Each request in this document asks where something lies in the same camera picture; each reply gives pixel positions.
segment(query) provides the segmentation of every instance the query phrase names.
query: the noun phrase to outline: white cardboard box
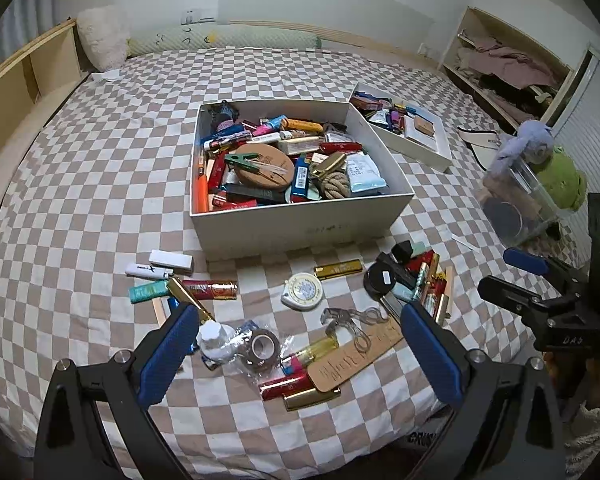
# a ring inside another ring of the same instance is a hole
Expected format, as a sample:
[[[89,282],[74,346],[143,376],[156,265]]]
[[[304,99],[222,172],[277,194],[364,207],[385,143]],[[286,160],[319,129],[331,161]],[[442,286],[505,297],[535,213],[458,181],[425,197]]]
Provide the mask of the white cardboard box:
[[[360,142],[386,180],[382,196],[344,198],[260,206],[229,211],[196,213],[196,186],[191,186],[189,214],[208,260],[280,252],[318,244],[333,244],[383,235],[400,216],[414,192],[392,154],[365,118],[349,103],[271,99],[233,101],[240,118],[258,122],[262,117],[334,121],[347,125],[347,133]],[[197,175],[200,139],[210,131],[208,104],[201,105],[191,158],[191,175]]]
[[[437,151],[434,152],[429,148],[426,148],[419,142],[415,142],[414,140],[409,140],[403,136],[394,134],[380,126],[375,126],[374,124],[369,125],[373,128],[373,130],[378,134],[378,136],[382,139],[382,142],[392,150],[396,152],[403,153],[406,156],[414,158],[415,160],[426,164],[430,168],[434,168],[435,170],[444,172],[446,168],[451,165],[452,157],[451,157],[451,148],[449,148],[449,141],[446,138],[446,131],[444,124],[440,117],[435,114],[429,112],[426,108],[421,107],[419,104],[414,103],[412,101],[405,101],[404,99],[388,94],[387,92],[383,92],[378,88],[373,86],[366,85],[364,83],[358,83],[354,88],[353,92],[366,92],[368,94],[373,95],[374,97],[383,97],[391,99],[394,104],[399,104],[403,106],[411,106],[416,108],[418,111],[418,115],[433,123],[434,129],[434,139],[436,139],[436,146],[438,147]]]

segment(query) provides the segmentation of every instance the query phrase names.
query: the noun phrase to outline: green plush toy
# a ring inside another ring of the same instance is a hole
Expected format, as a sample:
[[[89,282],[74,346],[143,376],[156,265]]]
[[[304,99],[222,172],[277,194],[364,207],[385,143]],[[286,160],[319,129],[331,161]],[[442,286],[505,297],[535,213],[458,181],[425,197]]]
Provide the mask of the green plush toy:
[[[561,146],[555,146],[552,156],[542,164],[530,164],[529,167],[555,205],[572,211],[580,209],[587,194],[587,176],[576,169]]]

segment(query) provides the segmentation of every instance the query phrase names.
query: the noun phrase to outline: checkered bedspread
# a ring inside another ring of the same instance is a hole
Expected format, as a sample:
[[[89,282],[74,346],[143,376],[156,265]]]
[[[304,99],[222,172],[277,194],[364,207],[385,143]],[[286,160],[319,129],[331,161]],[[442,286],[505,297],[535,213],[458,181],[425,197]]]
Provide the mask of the checkered bedspread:
[[[238,280],[236,301],[208,302],[218,321],[238,326],[252,318],[303,346],[322,334],[321,309],[285,308],[285,279],[337,260],[362,258],[368,265],[396,240],[423,240],[442,266],[455,265],[448,326],[466,348],[507,361],[526,341],[520,318],[480,300],[478,280],[493,273],[545,296],[552,292],[502,260],[504,248],[472,195],[482,171],[455,131],[496,124],[448,80],[351,54],[248,48],[152,54],[130,60],[121,74],[77,89],[20,164],[0,210],[0,426],[21,449],[34,445],[56,361],[105,361],[156,327],[150,302],[129,303],[128,288],[140,281],[124,275],[128,262],[146,262],[155,248],[192,254],[196,278]],[[395,155],[416,196],[382,239],[207,264],[186,213],[192,134],[182,133],[183,123],[196,121],[201,102],[345,100],[357,82],[439,114],[454,158],[450,170],[442,174]],[[568,241],[554,251],[572,254]],[[361,274],[324,285],[322,306],[373,305]],[[262,402],[228,367],[209,372],[198,355],[187,357],[184,373],[150,414],[193,475],[286,479],[379,449],[424,421],[434,402],[401,342],[344,383],[340,398],[293,413],[281,399]],[[137,476],[107,406],[102,416],[125,473]]]

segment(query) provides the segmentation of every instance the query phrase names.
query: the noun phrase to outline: tape measure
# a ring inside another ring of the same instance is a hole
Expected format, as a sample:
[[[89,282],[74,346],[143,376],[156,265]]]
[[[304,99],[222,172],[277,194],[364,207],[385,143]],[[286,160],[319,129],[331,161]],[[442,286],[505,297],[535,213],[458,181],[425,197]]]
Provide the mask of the tape measure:
[[[320,280],[308,272],[298,272],[285,282],[280,300],[295,310],[307,311],[317,307],[323,297]]]

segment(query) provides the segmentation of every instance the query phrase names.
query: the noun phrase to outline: green clothespin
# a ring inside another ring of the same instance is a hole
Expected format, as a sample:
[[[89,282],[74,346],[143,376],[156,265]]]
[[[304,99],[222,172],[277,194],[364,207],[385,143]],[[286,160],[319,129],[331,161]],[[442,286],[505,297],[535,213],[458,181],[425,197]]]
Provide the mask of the green clothespin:
[[[225,155],[224,161],[227,164],[233,164],[237,168],[241,168],[243,170],[251,171],[251,173],[259,173],[260,168],[250,162],[250,159],[258,158],[257,153],[241,153],[240,155],[236,155],[235,153]]]

